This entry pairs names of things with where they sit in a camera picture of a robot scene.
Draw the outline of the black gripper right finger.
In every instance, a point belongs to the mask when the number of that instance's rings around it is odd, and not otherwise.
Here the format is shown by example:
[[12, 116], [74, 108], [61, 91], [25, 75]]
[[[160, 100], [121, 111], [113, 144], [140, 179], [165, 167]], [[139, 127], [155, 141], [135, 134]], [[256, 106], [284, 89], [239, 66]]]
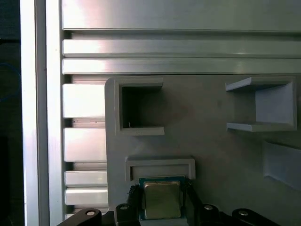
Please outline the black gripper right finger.
[[185, 183], [185, 214], [190, 226], [277, 226], [272, 220], [250, 209], [236, 209], [231, 215], [212, 204], [203, 203], [191, 182]]

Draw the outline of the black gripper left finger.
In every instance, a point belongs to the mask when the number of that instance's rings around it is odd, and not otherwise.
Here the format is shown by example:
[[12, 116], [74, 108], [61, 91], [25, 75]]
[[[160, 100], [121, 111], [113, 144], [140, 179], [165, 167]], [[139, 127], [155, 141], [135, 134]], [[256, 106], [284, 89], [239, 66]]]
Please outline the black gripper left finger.
[[59, 226], [139, 226], [141, 209], [141, 188], [131, 186], [127, 202], [119, 204], [114, 210], [102, 213], [99, 209], [86, 208], [58, 224]]

